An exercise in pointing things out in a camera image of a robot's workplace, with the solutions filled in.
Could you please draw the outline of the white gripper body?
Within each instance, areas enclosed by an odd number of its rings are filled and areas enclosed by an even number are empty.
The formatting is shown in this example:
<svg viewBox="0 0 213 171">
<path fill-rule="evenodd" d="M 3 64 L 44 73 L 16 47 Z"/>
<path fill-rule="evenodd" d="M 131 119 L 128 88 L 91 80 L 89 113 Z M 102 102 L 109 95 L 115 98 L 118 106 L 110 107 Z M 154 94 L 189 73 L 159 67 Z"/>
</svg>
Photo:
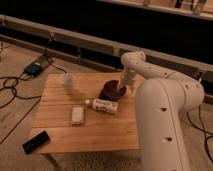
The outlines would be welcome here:
<svg viewBox="0 0 213 171">
<path fill-rule="evenodd" d="M 121 73 L 121 77 L 120 77 L 120 81 L 117 86 L 117 89 L 120 90 L 120 89 L 124 88 L 125 86 L 132 86 L 135 82 L 135 80 L 134 80 L 135 76 L 136 76 L 135 71 L 124 68 Z"/>
</svg>

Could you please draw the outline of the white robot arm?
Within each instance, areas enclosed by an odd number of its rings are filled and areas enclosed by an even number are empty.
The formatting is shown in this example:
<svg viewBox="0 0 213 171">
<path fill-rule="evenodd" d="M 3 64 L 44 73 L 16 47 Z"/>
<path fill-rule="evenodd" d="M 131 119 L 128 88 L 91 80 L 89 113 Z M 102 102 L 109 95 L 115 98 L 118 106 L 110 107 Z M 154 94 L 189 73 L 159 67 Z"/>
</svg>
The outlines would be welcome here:
<svg viewBox="0 0 213 171">
<path fill-rule="evenodd" d="M 204 88 L 181 72 L 146 61 L 142 51 L 122 55 L 119 86 L 145 78 L 135 95 L 135 117 L 140 145 L 140 171 L 191 171 L 179 114 L 200 106 Z"/>
</svg>

